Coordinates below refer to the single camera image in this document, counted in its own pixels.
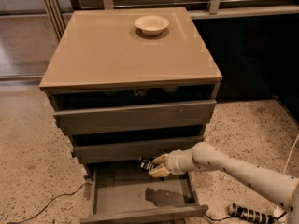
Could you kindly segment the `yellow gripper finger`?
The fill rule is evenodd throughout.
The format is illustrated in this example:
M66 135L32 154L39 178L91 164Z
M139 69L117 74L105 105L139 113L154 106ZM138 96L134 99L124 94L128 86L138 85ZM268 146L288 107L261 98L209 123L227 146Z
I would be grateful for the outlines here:
M162 163L165 163L168 156L169 156L168 153L164 153L163 155L161 155L159 157L156 157L152 162L157 164L157 165L160 165Z
M161 164L155 167L154 169L150 170L149 174L152 177L168 177L170 175L170 171L164 165Z

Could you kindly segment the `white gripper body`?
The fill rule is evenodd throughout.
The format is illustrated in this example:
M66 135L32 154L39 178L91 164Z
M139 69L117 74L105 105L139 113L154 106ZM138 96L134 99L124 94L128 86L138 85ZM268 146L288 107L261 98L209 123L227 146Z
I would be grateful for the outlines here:
M183 171L178 164L178 158L179 158L180 153L181 153L180 149L172 151L168 154L168 156L165 160L165 166L171 175L184 175L185 174L185 171Z

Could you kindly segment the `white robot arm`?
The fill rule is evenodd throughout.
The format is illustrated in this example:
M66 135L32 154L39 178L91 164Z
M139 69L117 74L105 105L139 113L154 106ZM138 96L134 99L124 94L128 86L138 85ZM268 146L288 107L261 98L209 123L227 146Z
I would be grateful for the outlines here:
M299 224L299 179L229 157L206 142L186 150L175 150L153 160L153 177L183 175L187 172L223 171L269 202L287 212L287 224Z

